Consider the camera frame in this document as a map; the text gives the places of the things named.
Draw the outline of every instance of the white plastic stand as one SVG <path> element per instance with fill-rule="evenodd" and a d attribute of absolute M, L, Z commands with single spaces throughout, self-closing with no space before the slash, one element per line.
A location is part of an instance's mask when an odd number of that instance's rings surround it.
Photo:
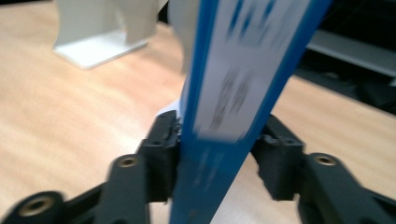
<path fill-rule="evenodd" d="M 143 48 L 164 0 L 56 0 L 55 53 L 83 69 Z"/>

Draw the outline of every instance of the white label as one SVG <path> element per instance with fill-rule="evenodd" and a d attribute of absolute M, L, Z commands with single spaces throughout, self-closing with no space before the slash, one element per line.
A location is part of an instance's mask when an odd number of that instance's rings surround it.
<path fill-rule="evenodd" d="M 309 0 L 219 0 L 194 131 L 245 138 Z"/>

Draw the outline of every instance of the light wood surface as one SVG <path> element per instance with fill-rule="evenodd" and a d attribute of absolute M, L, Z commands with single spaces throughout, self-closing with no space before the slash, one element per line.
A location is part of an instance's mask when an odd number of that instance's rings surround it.
<path fill-rule="evenodd" d="M 33 193 L 70 199 L 103 182 L 180 95 L 181 50 L 164 25 L 146 48 L 90 71 L 51 52 L 57 29 L 53 3 L 0 7 L 0 217 Z M 297 77 L 273 113 L 307 152 L 338 157 L 364 187 L 396 199 L 395 117 Z M 248 157 L 212 223 L 300 223 L 296 204 L 271 201 L 256 170 Z M 153 223 L 166 223 L 169 205 L 151 207 Z"/>

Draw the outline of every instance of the screw hole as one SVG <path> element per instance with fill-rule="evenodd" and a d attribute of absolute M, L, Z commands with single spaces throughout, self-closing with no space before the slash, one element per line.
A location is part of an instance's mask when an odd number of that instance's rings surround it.
<path fill-rule="evenodd" d="M 377 224 L 377 222 L 366 217 L 366 218 L 361 219 L 360 224 Z"/>
<path fill-rule="evenodd" d="M 125 219 L 120 218 L 115 220 L 112 224 L 128 224 L 128 222 Z"/>
<path fill-rule="evenodd" d="M 336 164 L 335 160 L 326 156 L 317 156 L 315 157 L 315 161 L 322 165 L 334 166 Z"/>
<path fill-rule="evenodd" d="M 22 217 L 31 217 L 45 212 L 53 205 L 53 199 L 48 196 L 42 196 L 26 203 L 20 210 Z"/>
<path fill-rule="evenodd" d="M 137 159 L 133 157 L 125 158 L 119 162 L 120 167 L 131 167 L 137 164 Z"/>

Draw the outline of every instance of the blue plastic strip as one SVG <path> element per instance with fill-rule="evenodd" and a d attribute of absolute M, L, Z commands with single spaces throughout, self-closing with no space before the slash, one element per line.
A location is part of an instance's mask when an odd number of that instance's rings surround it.
<path fill-rule="evenodd" d="M 306 44 L 317 29 L 319 19 L 330 4 L 330 0 L 310 1 L 262 101 L 259 116 L 254 119 L 244 139 L 236 143 L 226 143 L 201 139 L 193 130 L 220 1 L 227 0 L 202 0 L 199 10 L 191 76 L 189 86 L 184 89 L 188 101 L 183 105 L 185 110 L 180 139 L 180 164 L 177 168 L 177 185 L 170 218 L 172 224 L 209 223 L 216 214 L 227 190 L 261 133 L 279 94 L 299 62 Z"/>

